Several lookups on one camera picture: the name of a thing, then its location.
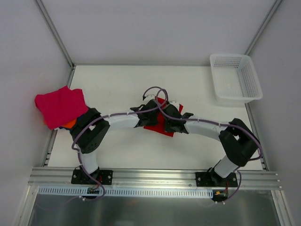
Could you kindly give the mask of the red t shirt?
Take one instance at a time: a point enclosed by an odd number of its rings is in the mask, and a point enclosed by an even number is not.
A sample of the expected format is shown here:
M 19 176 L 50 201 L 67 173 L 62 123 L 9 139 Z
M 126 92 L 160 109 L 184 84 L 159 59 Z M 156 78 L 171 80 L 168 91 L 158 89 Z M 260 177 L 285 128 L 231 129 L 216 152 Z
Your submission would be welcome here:
M 179 111 L 179 113 L 182 112 L 184 106 L 182 104 L 179 103 L 179 105 L 175 105 L 176 109 Z M 159 134 L 168 136 L 168 137 L 173 137 L 174 136 L 174 132 L 166 132 L 165 131 L 165 119 L 162 113 L 158 113 L 157 116 L 157 121 L 158 124 L 154 125 L 154 126 L 144 126 L 144 129 L 146 130 L 150 130 L 153 132 L 157 132 Z

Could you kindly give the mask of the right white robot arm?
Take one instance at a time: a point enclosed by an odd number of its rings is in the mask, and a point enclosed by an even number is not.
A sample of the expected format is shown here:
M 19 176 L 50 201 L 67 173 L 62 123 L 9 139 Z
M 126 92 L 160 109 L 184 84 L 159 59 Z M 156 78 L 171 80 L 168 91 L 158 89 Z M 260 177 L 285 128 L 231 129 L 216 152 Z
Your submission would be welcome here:
M 254 153 L 261 150 L 259 140 L 238 118 L 228 123 L 219 123 L 199 118 L 192 113 L 182 115 L 172 104 L 164 107 L 161 113 L 168 132 L 202 135 L 221 143 L 225 156 L 213 167 L 210 175 L 215 186 L 226 183 L 230 173 L 253 161 Z

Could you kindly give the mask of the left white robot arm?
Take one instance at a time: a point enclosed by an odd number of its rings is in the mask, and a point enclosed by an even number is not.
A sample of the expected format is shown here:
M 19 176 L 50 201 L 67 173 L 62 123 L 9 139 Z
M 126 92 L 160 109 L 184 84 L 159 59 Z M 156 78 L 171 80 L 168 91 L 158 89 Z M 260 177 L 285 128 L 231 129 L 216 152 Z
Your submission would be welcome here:
M 139 107 L 132 107 L 125 113 L 102 116 L 95 108 L 90 108 L 78 119 L 70 130 L 73 139 L 71 148 L 78 152 L 82 178 L 89 184 L 98 179 L 99 166 L 96 150 L 109 131 L 156 125 L 160 103 L 151 99 Z

